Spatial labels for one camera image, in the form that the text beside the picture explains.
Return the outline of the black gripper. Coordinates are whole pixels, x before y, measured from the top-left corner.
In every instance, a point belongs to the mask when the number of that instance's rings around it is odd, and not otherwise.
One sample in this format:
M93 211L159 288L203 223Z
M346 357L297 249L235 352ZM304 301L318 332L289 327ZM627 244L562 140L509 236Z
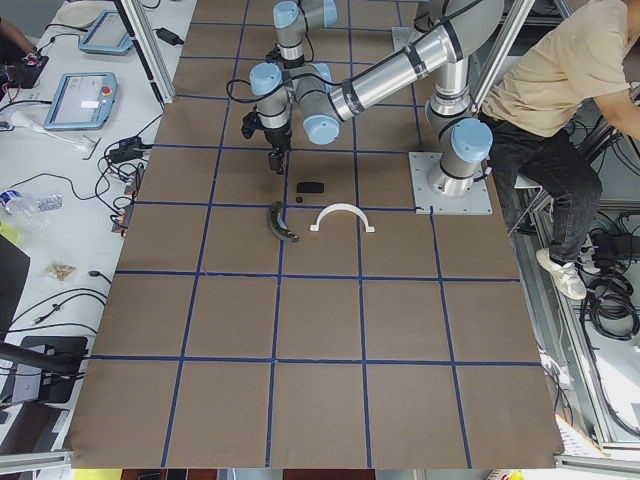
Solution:
M264 136L271 145L268 154L269 166L278 175L284 174L286 152L291 149L291 126L283 125L277 128L264 128Z

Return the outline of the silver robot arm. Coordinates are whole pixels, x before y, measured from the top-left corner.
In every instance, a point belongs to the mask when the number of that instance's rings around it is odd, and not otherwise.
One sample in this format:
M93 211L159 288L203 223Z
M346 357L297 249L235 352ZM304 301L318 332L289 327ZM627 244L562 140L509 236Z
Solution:
M470 113L468 58L491 36L503 8L501 1L422 2L404 44L357 75L335 82L326 64L306 61L303 47L311 30L336 22L335 3L281 1L273 8L280 56L252 68L253 108L242 120L241 133L251 138L262 131L271 146L270 167L281 173L291 148L293 106L300 111L308 140L328 145L348 120L434 75L435 90L425 109L442 153L427 173L427 184L436 194L462 196L493 141L489 127Z
M308 68L321 79L307 77L307 83L324 91L330 89L332 79L328 67L307 60L303 44L310 41L312 30L328 27L336 20L337 8L332 1L280 1L273 7L276 43L265 55L271 68L267 87L270 97L262 101L258 110L265 138L271 144L269 166L279 175L284 173L283 159L291 149L290 102L295 99L295 88L301 84L287 76Z

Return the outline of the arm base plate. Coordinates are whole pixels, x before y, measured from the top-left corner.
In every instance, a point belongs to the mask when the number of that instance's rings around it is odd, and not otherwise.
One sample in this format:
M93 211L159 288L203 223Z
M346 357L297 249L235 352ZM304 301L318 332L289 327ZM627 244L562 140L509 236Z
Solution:
M471 176L454 179L441 169L439 152L410 152L410 174L416 214L491 215L491 200L481 163Z
M408 43L414 40L414 29L412 27L393 27L391 37L393 50L402 50Z

